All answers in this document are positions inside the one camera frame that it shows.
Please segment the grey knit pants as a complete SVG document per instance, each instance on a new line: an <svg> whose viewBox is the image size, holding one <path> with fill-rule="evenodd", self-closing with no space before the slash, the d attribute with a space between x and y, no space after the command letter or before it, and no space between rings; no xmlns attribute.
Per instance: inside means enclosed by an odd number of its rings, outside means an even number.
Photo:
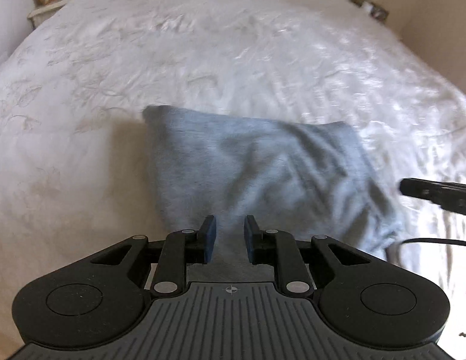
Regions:
<svg viewBox="0 0 466 360"><path fill-rule="evenodd" d="M346 123L289 124L149 106L147 171L168 231L217 220L212 261L194 281L268 281L249 262L244 220L298 240L324 234L384 258L405 222Z"/></svg>

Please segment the white floral bedspread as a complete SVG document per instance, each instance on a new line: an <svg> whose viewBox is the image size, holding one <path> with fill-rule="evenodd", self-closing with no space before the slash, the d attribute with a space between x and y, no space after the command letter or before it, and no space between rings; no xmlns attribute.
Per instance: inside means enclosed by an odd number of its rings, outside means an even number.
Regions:
<svg viewBox="0 0 466 360"><path fill-rule="evenodd" d="M466 217L398 192L466 183L466 95L345 0L73 0L0 67L0 359L29 281L168 231L147 171L149 106L343 122L405 222L387 259L440 285L441 347L466 358Z"/></svg>

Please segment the left bedside table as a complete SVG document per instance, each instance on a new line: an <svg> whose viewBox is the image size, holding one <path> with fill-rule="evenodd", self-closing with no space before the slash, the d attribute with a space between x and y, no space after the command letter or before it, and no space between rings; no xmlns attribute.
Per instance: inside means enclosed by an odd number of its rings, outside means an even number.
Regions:
<svg viewBox="0 0 466 360"><path fill-rule="evenodd" d="M49 4L37 7L28 14L27 19L31 22L33 30L37 29L44 21L48 20L61 8L73 0L55 0Z"/></svg>

